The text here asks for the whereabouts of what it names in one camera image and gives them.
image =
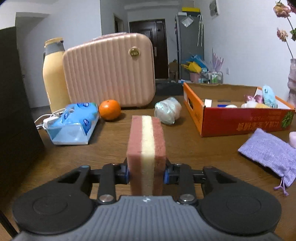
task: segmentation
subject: gray refrigerator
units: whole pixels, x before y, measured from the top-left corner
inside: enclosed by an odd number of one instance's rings
[[[181,64],[186,63],[186,60],[192,55],[200,55],[202,60],[204,59],[204,43],[201,46],[201,34],[200,43],[198,43],[199,32],[199,17],[191,16],[194,21],[188,27],[185,27],[182,21],[187,16],[176,15],[176,36],[177,36],[177,50],[178,50],[178,63],[179,63],[179,80],[190,80],[190,74],[188,70],[184,69]]]

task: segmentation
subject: black cabinet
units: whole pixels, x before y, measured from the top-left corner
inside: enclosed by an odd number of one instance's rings
[[[44,150],[31,116],[16,28],[0,30],[0,196],[16,186]]]

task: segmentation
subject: metal screw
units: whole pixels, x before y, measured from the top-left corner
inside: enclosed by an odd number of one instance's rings
[[[183,194],[180,196],[180,199],[183,201],[183,202],[192,202],[195,198],[193,195],[191,194]]]
[[[99,200],[101,202],[111,202],[113,201],[114,197],[112,195],[109,195],[109,194],[105,194],[105,195],[102,195],[99,197]]]

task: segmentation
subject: pink vase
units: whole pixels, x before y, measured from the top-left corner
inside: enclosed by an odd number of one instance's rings
[[[288,77],[288,88],[290,89],[288,103],[296,106],[296,59],[291,59],[290,74]]]

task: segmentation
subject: plastic bag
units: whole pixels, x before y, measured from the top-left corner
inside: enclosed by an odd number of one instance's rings
[[[182,64],[186,64],[187,62],[195,62],[201,68],[208,68],[208,64],[202,60],[202,57],[200,55],[191,55],[190,58],[183,60]]]
[[[191,16],[188,16],[187,18],[182,20],[182,24],[187,28],[193,23],[193,21],[194,21],[194,18]]]
[[[55,145],[87,145],[98,119],[95,103],[70,104],[45,130]]]
[[[159,118],[162,123],[172,125],[179,119],[181,109],[181,104],[174,97],[170,97],[156,103],[154,116]]]

